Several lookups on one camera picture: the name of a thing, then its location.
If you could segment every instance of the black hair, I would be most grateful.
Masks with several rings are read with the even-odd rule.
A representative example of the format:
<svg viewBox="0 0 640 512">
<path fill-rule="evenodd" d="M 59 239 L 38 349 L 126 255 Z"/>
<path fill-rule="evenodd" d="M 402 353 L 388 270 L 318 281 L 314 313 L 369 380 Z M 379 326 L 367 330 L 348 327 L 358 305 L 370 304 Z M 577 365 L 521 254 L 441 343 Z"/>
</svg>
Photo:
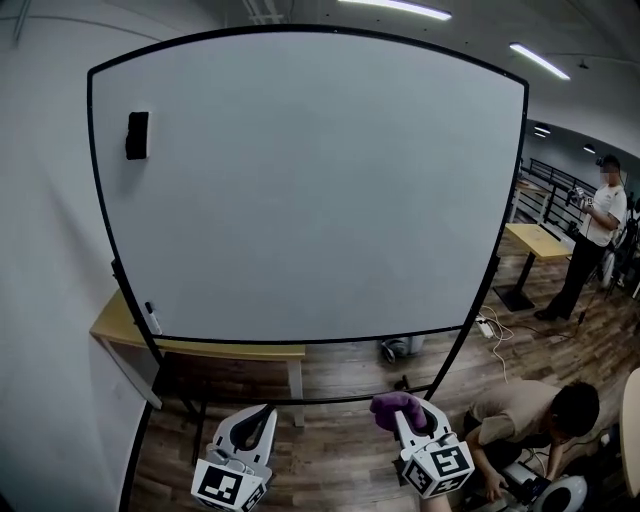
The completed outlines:
<svg viewBox="0 0 640 512">
<path fill-rule="evenodd" d="M 602 167 L 605 165 L 613 165 L 620 171 L 620 161 L 612 154 L 608 154 L 602 159 Z"/>
<path fill-rule="evenodd" d="M 560 390 L 551 403 L 555 427 L 571 437 L 582 437 L 596 424 L 600 414 L 598 392 L 585 382 L 574 382 Z"/>
</svg>

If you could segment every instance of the white t-shirt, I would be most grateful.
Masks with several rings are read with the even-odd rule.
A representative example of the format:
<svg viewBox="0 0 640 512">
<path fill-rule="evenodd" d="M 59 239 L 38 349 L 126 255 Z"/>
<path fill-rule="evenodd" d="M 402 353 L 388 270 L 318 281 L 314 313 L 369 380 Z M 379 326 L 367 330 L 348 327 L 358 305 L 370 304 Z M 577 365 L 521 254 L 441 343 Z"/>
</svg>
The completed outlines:
<svg viewBox="0 0 640 512">
<path fill-rule="evenodd" d="M 610 213 L 620 221 L 624 222 L 624 214 L 627 211 L 627 196 L 624 193 L 624 187 L 617 185 L 610 187 L 604 185 L 600 187 L 593 197 L 593 208 L 600 213 Z M 580 234 L 586 236 L 594 244 L 600 247 L 606 247 L 611 241 L 613 231 L 598 224 L 597 221 L 587 215 L 580 226 Z"/>
</svg>

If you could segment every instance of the fluorescent light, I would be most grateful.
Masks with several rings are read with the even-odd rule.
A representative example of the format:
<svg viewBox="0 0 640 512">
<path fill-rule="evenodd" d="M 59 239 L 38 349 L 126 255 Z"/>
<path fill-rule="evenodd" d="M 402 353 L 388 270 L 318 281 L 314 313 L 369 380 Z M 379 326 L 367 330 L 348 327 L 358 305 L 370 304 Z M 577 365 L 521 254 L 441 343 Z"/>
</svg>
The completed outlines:
<svg viewBox="0 0 640 512">
<path fill-rule="evenodd" d="M 421 5 L 409 4 L 407 2 L 397 2 L 395 0 L 340 0 L 341 2 L 349 2 L 352 4 L 375 5 L 377 7 L 390 7 L 391 9 L 399 9 L 401 11 L 412 12 L 414 14 L 422 14 L 437 20 L 446 21 L 451 18 L 451 14 L 437 9 L 430 9 Z"/>
<path fill-rule="evenodd" d="M 525 57 L 531 59 L 536 64 L 540 64 L 543 68 L 551 71 L 554 75 L 562 78 L 563 80 L 570 80 L 569 75 L 567 75 L 566 73 L 563 73 L 557 67 L 555 67 L 553 64 L 551 64 L 550 62 L 547 62 L 542 57 L 540 57 L 539 55 L 536 55 L 531 50 L 525 48 L 521 44 L 513 43 L 513 44 L 510 45 L 510 48 L 512 50 L 515 50 L 518 53 L 524 55 Z"/>
</svg>

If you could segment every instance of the power strip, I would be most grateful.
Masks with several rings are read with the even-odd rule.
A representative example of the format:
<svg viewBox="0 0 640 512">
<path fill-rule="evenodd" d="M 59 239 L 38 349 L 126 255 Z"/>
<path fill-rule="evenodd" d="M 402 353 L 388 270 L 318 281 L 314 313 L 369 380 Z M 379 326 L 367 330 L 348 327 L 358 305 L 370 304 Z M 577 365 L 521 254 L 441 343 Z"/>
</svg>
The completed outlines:
<svg viewBox="0 0 640 512">
<path fill-rule="evenodd" d="M 491 330 L 491 327 L 489 326 L 489 322 L 487 322 L 487 320 L 485 318 L 482 318 L 481 316 L 477 316 L 476 317 L 476 324 L 480 328 L 480 331 L 482 331 L 482 335 L 485 338 L 493 338 L 493 331 Z"/>
</svg>

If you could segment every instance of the black eraser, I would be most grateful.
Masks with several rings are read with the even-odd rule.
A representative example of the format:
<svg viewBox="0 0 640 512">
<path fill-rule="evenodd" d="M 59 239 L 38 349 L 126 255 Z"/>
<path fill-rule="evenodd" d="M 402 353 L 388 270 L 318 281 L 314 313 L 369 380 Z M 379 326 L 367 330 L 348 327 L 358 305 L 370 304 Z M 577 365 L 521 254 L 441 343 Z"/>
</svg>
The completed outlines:
<svg viewBox="0 0 640 512">
<path fill-rule="evenodd" d="M 127 160 L 144 160 L 149 156 L 149 112 L 131 112 L 125 150 Z"/>
</svg>

